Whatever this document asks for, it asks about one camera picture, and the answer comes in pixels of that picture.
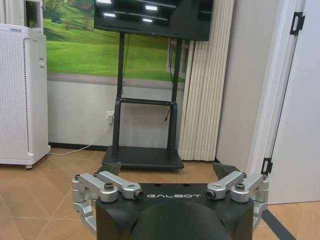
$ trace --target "door frame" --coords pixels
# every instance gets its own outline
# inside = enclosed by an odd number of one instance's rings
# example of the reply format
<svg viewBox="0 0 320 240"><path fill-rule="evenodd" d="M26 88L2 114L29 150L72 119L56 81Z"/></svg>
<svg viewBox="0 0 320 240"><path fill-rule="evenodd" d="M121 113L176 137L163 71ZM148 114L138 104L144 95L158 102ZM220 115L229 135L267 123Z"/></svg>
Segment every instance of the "door frame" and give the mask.
<svg viewBox="0 0 320 240"><path fill-rule="evenodd" d="M264 158L271 158L278 131L297 36L290 35L294 12L302 12L306 0L280 0L272 38L246 172L260 173Z"/></svg>

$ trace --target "white door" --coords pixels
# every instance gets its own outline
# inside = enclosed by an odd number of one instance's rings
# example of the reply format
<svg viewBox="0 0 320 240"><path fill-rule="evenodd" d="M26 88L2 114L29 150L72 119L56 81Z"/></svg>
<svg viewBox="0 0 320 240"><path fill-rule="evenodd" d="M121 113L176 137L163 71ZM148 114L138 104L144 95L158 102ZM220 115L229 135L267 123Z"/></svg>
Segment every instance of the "white door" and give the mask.
<svg viewBox="0 0 320 240"><path fill-rule="evenodd" d="M306 0L269 175L269 203L320 201L320 1Z"/></svg>

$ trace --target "shelf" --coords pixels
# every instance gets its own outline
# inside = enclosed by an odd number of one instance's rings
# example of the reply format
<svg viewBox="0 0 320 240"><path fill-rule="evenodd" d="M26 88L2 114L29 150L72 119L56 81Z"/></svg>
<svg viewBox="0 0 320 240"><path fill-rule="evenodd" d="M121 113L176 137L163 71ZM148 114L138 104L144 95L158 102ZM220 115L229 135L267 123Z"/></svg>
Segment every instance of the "shelf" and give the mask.
<svg viewBox="0 0 320 240"><path fill-rule="evenodd" d="M159 101L159 100L148 100L148 99L138 99L138 98L121 98L121 103L126 104L146 104L146 105L159 105L159 106L171 106L171 101Z"/></svg>
<svg viewBox="0 0 320 240"><path fill-rule="evenodd" d="M102 160L103 165L121 162L122 168L135 169L183 169L184 163L176 150L171 153L166 148L119 146L117 157L112 157L112 146Z"/></svg>

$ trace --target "pleated curtain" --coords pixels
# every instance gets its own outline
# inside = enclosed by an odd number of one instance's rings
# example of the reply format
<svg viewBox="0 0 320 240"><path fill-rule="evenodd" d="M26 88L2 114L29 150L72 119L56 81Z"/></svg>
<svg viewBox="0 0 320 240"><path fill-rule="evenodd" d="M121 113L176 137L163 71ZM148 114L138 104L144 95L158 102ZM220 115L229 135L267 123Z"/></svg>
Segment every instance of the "pleated curtain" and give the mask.
<svg viewBox="0 0 320 240"><path fill-rule="evenodd" d="M191 41L184 85L178 153L183 160L213 161L234 0L214 0L209 41Z"/></svg>

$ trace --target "white curtain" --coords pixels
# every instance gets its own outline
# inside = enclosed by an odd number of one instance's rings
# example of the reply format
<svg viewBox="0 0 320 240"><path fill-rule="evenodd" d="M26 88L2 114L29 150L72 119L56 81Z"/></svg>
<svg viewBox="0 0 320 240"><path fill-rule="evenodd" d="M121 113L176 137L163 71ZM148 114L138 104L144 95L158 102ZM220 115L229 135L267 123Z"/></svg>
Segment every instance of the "white curtain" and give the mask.
<svg viewBox="0 0 320 240"><path fill-rule="evenodd" d="M190 43L178 153L183 160L216 155L234 0L214 0L209 41Z"/></svg>
<svg viewBox="0 0 320 240"><path fill-rule="evenodd" d="M24 0L0 0L0 24L25 25Z"/></svg>

